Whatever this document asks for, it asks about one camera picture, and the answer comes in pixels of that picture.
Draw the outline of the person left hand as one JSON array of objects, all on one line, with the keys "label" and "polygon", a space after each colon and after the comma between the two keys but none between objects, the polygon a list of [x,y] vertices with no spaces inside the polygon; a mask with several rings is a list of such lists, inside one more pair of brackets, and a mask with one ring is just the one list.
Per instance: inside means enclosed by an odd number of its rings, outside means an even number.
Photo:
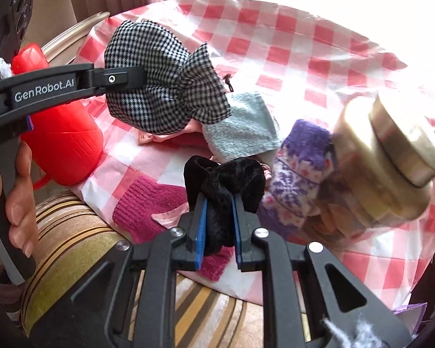
[{"label": "person left hand", "polygon": [[[11,227],[9,240],[11,244],[20,249],[27,257],[33,254],[33,249],[38,242],[36,223],[35,199],[33,183],[31,181],[32,152],[25,142],[20,142],[16,155],[16,180],[14,188],[7,196],[6,215]],[[0,196],[2,191],[2,178],[0,175]],[[0,261],[0,274],[4,268]]]}]

